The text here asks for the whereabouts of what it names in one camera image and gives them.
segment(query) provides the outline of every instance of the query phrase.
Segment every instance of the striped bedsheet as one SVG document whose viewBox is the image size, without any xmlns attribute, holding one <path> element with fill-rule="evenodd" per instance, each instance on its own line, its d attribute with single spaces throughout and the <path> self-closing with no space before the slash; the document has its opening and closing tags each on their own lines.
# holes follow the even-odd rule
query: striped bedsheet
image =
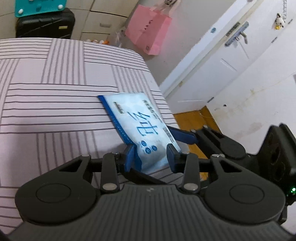
<svg viewBox="0 0 296 241">
<path fill-rule="evenodd" d="M 0 229 L 21 222 L 14 203 L 27 181 L 81 155 L 126 145 L 97 95 L 144 92 L 178 127 L 143 58 L 132 50 L 68 39 L 0 40 Z M 179 184 L 169 167 L 152 176 Z M 99 186 L 100 173 L 92 185 Z M 119 175 L 121 186 L 128 183 Z"/>
</svg>

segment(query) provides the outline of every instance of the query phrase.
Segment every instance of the wooden floor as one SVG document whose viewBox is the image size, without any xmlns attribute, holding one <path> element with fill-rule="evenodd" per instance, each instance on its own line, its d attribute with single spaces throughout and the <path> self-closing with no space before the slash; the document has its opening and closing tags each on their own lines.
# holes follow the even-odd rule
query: wooden floor
<svg viewBox="0 0 296 241">
<path fill-rule="evenodd" d="M 207 107 L 200 111 L 190 111 L 180 114 L 175 114 L 175 119 L 182 130 L 190 131 L 191 129 L 201 129 L 203 125 L 208 125 L 214 130 L 220 131 L 216 122 Z M 188 145 L 190 152 L 198 155 L 199 158 L 206 158 L 204 153 L 197 147 L 197 145 Z M 207 179 L 206 173 L 201 173 L 203 180 Z"/>
</svg>

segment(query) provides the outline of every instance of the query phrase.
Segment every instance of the keychain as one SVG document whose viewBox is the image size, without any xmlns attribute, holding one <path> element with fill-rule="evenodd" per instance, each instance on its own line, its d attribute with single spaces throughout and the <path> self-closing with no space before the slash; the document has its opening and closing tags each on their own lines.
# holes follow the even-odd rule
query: keychain
<svg viewBox="0 0 296 241">
<path fill-rule="evenodd" d="M 275 26 L 276 30 L 280 30 L 282 27 L 285 26 L 285 21 L 283 20 L 283 18 L 281 17 L 281 15 L 279 13 L 277 14 L 277 18 L 276 18 L 275 22 L 276 22 L 276 26 Z"/>
</svg>

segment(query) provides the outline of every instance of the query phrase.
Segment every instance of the black suitcase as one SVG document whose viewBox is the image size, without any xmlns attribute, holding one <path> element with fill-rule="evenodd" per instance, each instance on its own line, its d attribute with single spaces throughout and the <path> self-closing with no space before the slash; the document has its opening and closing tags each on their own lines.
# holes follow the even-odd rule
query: black suitcase
<svg viewBox="0 0 296 241">
<path fill-rule="evenodd" d="M 68 8 L 60 12 L 47 12 L 21 17 L 16 23 L 16 38 L 70 39 L 74 24 L 74 13 Z"/>
</svg>

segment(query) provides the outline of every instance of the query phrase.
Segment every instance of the plastic bag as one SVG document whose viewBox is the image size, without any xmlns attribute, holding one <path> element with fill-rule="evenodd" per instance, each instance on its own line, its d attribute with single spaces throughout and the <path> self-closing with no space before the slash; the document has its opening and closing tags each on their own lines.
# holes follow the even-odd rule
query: plastic bag
<svg viewBox="0 0 296 241">
<path fill-rule="evenodd" d="M 108 37 L 109 45 L 121 48 L 123 38 L 125 37 L 125 30 L 126 30 L 126 28 L 122 27 L 119 31 L 111 34 Z"/>
</svg>

